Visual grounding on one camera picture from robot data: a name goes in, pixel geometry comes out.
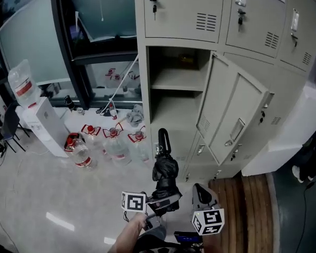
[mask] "floor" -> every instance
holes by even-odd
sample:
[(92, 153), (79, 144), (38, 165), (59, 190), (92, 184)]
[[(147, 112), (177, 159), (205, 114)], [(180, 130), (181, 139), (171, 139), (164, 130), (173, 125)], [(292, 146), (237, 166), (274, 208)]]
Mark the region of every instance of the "floor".
[[(282, 253), (296, 253), (304, 223), (304, 190), (308, 185), (300, 184), (292, 175), (293, 163), (300, 165), (304, 159), (288, 162), (273, 173), (280, 216), (280, 245)], [(307, 219), (305, 231), (297, 253), (316, 252), (316, 183), (305, 193)]]
[[(126, 224), (121, 192), (155, 189), (152, 170), (139, 162), (98, 162), (89, 171), (47, 152), (34, 134), (17, 135), (27, 151), (12, 144), (17, 153), (8, 148), (0, 159), (0, 244), (12, 252), (107, 252)], [(194, 231), (193, 183), (178, 186), (181, 208), (163, 217), (171, 242), (176, 230)]]

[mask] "chair leg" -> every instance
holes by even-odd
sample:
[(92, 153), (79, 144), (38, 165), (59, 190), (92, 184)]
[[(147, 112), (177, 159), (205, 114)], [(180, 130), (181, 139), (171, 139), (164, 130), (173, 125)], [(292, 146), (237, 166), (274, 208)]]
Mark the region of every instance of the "chair leg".
[(23, 147), (13, 138), (13, 141), (15, 141), (15, 143), (17, 144), (17, 145), (19, 145), (20, 146), (20, 148), (22, 149), (22, 150), (24, 150), (25, 152), (26, 152), (26, 150), (25, 149), (23, 149)]
[[(5, 142), (8, 144), (9, 147), (11, 147), (11, 145), (9, 144), (8, 141), (5, 141)], [(16, 151), (13, 149), (13, 147), (11, 147), (11, 149), (13, 150), (14, 153), (16, 153)]]
[(25, 134), (28, 136), (28, 138), (30, 138), (30, 136), (28, 135), (27, 131), (22, 127), (22, 125), (19, 123), (19, 126), (21, 127), (21, 129), (23, 130), (23, 132), (25, 132)]

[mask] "vent slot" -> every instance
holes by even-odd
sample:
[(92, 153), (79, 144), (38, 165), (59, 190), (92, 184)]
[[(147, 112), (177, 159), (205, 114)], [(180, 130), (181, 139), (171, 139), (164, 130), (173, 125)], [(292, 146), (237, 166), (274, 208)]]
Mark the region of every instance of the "vent slot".
[(303, 57), (303, 64), (309, 65), (311, 60), (311, 55), (309, 53), (305, 53)]
[(210, 123), (209, 123), (209, 121), (206, 119), (206, 117), (204, 115), (202, 115), (201, 118), (200, 118), (200, 125), (203, 127), (205, 132), (207, 132), (207, 130), (210, 127)]
[(197, 13), (196, 29), (215, 32), (216, 16), (211, 14)]
[(267, 32), (264, 45), (270, 48), (277, 48), (279, 43), (279, 36), (273, 33)]
[(281, 121), (281, 117), (274, 117), (273, 121), (270, 124), (278, 124)]

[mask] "open locker door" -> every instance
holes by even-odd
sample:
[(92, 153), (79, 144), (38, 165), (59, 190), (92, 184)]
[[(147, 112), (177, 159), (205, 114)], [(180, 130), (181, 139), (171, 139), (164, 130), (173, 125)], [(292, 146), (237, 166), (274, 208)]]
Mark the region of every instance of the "open locker door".
[(218, 164), (231, 156), (269, 91), (223, 55), (213, 53), (196, 127)]

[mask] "black chair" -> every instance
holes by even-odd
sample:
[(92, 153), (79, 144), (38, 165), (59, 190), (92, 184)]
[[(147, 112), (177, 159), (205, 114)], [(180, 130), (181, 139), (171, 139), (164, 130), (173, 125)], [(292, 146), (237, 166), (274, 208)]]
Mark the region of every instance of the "black chair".
[(25, 134), (29, 137), (28, 133), (26, 132), (26, 130), (20, 125), (20, 118), (19, 116), (17, 116), (15, 109), (18, 106), (17, 102), (13, 102), (12, 104), (9, 105), (6, 113), (5, 113), (5, 117), (4, 117), (4, 124), (3, 124), (3, 141), (5, 141), (8, 146), (14, 151), (14, 153), (16, 153), (16, 151), (13, 149), (13, 147), (9, 144), (8, 140), (13, 140), (17, 145), (19, 145), (19, 147), (26, 152), (26, 150), (17, 142), (17, 140), (14, 139), (14, 136), (16, 136), (16, 138), (18, 140), (20, 140), (18, 138), (18, 136), (16, 135), (16, 130), (18, 128), (18, 126), (21, 127), (21, 129), (25, 132)]

